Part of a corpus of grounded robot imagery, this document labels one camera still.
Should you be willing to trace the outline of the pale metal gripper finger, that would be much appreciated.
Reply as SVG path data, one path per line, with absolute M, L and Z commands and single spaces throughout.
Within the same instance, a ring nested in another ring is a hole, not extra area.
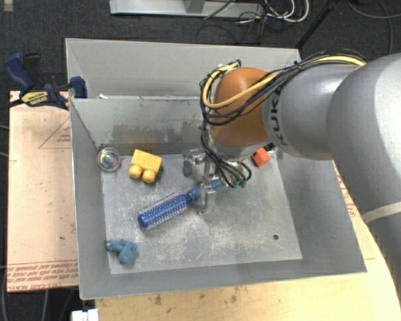
M 199 149 L 185 150 L 183 153 L 183 175 L 189 177 L 192 175 L 193 167 L 205 161 L 205 155 Z
M 196 208 L 199 214 L 211 212 L 215 208 L 217 190 L 211 183 L 202 183 L 200 185 L 200 199 Z

